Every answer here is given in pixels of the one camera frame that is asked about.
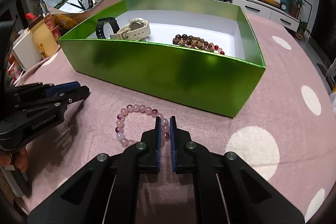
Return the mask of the person's left hand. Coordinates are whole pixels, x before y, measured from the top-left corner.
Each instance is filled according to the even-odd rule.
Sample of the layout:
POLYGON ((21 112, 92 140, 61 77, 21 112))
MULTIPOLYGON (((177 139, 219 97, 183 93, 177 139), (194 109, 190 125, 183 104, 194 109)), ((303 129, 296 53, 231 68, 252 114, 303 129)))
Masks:
POLYGON ((29 166, 28 155, 26 147, 22 147, 13 156, 1 151, 0 153, 0 167, 7 167, 9 165, 15 165, 16 168, 25 172, 29 166))

